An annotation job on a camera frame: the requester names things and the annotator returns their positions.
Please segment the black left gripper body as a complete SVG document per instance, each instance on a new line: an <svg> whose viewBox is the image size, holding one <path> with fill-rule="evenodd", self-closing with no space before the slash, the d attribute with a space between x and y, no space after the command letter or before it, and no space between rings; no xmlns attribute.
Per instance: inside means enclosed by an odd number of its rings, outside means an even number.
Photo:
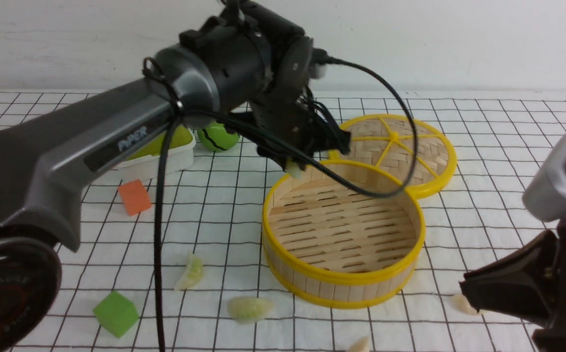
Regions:
<svg viewBox="0 0 566 352"><path fill-rule="evenodd" d="M305 169L308 162L265 138L265 134L281 139L310 158L329 150L350 153L351 133L341 129L328 108L315 100L308 87L301 90L300 96L290 99L274 93L261 94L249 101L249 107L248 112L229 113L228 118L250 124L260 129L260 134L245 127L236 129L228 123L224 124L225 129L255 143L258 155L274 161L282 169Z"/></svg>

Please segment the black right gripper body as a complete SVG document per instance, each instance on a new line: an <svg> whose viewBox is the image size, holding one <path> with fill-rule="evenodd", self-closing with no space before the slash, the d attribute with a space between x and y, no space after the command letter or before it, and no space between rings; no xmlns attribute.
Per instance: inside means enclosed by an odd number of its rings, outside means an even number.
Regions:
<svg viewBox="0 0 566 352"><path fill-rule="evenodd" d="M464 274L460 288L475 310L538 325L539 351L566 352L566 216L506 258Z"/></svg>

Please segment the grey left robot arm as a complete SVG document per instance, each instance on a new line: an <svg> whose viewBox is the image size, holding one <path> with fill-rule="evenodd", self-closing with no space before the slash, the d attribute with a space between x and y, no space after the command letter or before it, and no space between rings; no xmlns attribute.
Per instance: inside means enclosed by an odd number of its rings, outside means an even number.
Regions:
<svg viewBox="0 0 566 352"><path fill-rule="evenodd" d="M62 278L54 247L78 250L81 194L173 126L222 123L281 167L348 152L350 134L306 94L326 52L251 0L144 60L142 78L0 130L0 352L35 329Z"/></svg>

